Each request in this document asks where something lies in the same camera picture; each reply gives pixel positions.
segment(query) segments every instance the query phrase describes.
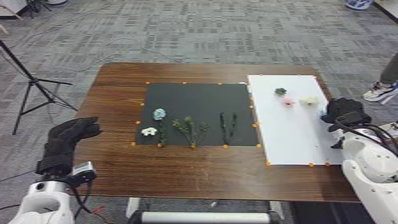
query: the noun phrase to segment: white flower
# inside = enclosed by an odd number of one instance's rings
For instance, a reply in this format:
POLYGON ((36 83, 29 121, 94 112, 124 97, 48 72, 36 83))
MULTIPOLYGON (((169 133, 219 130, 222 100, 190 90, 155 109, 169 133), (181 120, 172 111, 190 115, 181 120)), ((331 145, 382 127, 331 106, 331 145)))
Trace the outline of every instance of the white flower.
POLYGON ((158 132, 158 130, 156 130, 156 128, 153 128, 153 127, 149 127, 149 128, 146 128, 146 129, 142 129, 140 130, 140 133, 142 133, 142 135, 156 135, 156 132, 158 132))
POLYGON ((320 103, 320 100, 315 96, 307 96, 300 99, 300 102, 306 103, 307 105, 315 105, 320 103))

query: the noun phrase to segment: flower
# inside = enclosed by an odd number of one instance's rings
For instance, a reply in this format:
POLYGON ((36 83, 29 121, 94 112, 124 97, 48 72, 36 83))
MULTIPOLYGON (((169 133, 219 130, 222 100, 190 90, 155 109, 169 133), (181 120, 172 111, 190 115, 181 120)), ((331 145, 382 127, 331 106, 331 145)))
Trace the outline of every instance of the flower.
POLYGON ((283 95, 286 94, 286 92, 288 92, 288 90, 286 90, 284 88, 277 88, 277 89, 276 89, 276 94, 277 94, 279 96, 283 96, 283 95))
POLYGON ((162 108, 158 108, 155 111, 153 111, 153 120, 155 121, 160 121, 164 120, 164 117, 165 117, 165 110, 162 108))
POLYGON ((300 99, 300 103, 306 103, 307 105, 315 105, 320 103, 318 98, 315 96, 307 96, 300 99))
POLYGON ((284 98, 283 102, 286 106, 292 106, 295 104, 295 101, 290 98, 284 98))
POLYGON ((153 127, 149 127, 149 128, 146 128, 146 129, 142 129, 140 130, 140 133, 142 133, 142 135, 156 135, 156 132, 158 132, 158 130, 156 130, 156 128, 153 128, 153 127))

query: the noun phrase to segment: shoe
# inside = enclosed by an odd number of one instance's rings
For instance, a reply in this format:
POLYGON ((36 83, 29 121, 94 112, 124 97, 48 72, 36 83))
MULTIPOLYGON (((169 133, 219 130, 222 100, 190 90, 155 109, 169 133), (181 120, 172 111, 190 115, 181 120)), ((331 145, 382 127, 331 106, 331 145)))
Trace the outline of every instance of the shoe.
POLYGON ((396 94, 398 94, 398 84, 395 83, 391 87, 384 87, 380 85, 380 82, 377 82, 371 90, 364 93, 364 100, 380 101, 396 94))

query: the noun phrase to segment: pink flower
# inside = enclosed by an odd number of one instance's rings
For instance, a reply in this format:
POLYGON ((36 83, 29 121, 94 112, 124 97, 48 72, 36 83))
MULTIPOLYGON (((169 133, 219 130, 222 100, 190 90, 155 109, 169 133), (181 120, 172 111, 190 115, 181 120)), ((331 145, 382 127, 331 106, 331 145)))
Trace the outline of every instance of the pink flower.
POLYGON ((286 106, 292 106, 295 104, 295 101, 290 98, 284 98, 283 102, 286 106))

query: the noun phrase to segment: black mat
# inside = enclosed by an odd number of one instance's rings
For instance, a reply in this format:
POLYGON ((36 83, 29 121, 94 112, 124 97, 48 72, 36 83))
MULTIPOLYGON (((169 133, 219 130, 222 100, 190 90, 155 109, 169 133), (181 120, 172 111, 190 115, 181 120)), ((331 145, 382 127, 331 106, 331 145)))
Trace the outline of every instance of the black mat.
POLYGON ((172 127, 172 120, 192 116, 196 127, 206 122, 210 130, 199 145, 224 145, 220 129, 220 113, 226 115, 228 128, 233 122, 233 113, 238 115, 235 137, 229 145, 256 146, 258 136, 252 128, 252 109, 247 86, 240 84, 151 84, 146 91, 146 106, 139 132, 135 135, 137 144, 156 144, 158 134, 144 137, 140 130, 158 126, 153 120, 153 111, 164 108, 167 117, 164 120, 167 130, 167 145, 188 145, 187 138, 172 127))

